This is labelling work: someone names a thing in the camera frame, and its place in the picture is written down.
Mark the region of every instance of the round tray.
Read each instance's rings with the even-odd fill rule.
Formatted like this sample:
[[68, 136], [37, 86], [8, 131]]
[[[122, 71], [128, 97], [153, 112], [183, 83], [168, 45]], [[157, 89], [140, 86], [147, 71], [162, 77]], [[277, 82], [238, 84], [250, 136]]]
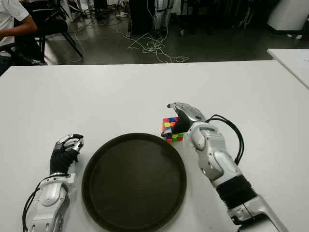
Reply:
[[152, 232], [180, 208], [186, 173], [178, 152], [159, 137], [121, 135], [103, 145], [83, 176], [86, 209], [101, 227], [115, 232]]

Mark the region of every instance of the white table top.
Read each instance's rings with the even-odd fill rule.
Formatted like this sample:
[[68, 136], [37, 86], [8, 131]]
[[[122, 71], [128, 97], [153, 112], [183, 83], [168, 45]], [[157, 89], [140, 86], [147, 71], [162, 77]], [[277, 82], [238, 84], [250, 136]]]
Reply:
[[[76, 164], [66, 232], [101, 232], [84, 209], [81, 180], [90, 157], [129, 132], [160, 134], [169, 102], [187, 102], [206, 117], [219, 113], [244, 137], [240, 168], [290, 231], [308, 229], [309, 91], [278, 62], [11, 67], [0, 77], [0, 230], [21, 231], [24, 203], [49, 172], [54, 142], [68, 132], [85, 136]], [[235, 157], [236, 135], [220, 122]], [[177, 216], [161, 232], [235, 232], [236, 227], [198, 157], [174, 144], [187, 171]]]
[[267, 51], [309, 89], [309, 49], [268, 49]]

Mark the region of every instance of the robotic arm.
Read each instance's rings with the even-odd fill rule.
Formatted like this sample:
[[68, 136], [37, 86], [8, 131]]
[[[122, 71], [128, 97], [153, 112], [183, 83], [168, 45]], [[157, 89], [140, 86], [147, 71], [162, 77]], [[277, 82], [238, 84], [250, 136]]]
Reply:
[[228, 208], [228, 215], [241, 232], [288, 232], [275, 212], [234, 163], [225, 147], [225, 140], [218, 129], [206, 123], [203, 114], [185, 103], [168, 105], [179, 116], [169, 133], [186, 132], [198, 153], [202, 173], [210, 180]]
[[[69, 134], [56, 142], [50, 159], [50, 176], [43, 179], [28, 199], [23, 213], [23, 229], [30, 232], [60, 232], [64, 214], [70, 204], [68, 192], [74, 184], [75, 173], [68, 174], [69, 166], [77, 161], [77, 155], [84, 145], [83, 136]], [[35, 216], [29, 229], [26, 215], [35, 193], [41, 190], [36, 201]]]

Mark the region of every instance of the person's arm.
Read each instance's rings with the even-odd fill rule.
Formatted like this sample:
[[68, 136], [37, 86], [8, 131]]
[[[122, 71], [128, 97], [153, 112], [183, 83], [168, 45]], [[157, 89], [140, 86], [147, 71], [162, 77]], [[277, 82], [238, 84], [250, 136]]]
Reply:
[[0, 39], [6, 36], [21, 36], [35, 33], [38, 28], [30, 15], [28, 15], [23, 21], [22, 25], [15, 28], [0, 30]]

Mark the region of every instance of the floor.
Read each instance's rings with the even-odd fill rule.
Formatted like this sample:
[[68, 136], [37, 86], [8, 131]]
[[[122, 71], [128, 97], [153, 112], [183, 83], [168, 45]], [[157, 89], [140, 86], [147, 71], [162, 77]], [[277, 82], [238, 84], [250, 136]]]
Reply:
[[[79, 49], [84, 54], [83, 59], [80, 59], [62, 35], [56, 35], [46, 42], [45, 61], [49, 65], [171, 62], [164, 55], [158, 55], [159, 61], [156, 54], [128, 49], [133, 41], [121, 34], [127, 30], [126, 19], [111, 15], [106, 21], [107, 23], [102, 23], [96, 22], [93, 17], [79, 17], [70, 24], [69, 32], [79, 44]], [[146, 46], [147, 41], [142, 39], [141, 43]], [[189, 57], [187, 62], [265, 60], [272, 59], [267, 53], [268, 48], [309, 48], [307, 41], [274, 35], [268, 29], [261, 28], [249, 27], [245, 31], [216, 29], [213, 35], [208, 35], [203, 27], [199, 27], [195, 35], [186, 31], [181, 36], [180, 26], [175, 21], [170, 24], [169, 35], [164, 44], [164, 53], [175, 57]]]

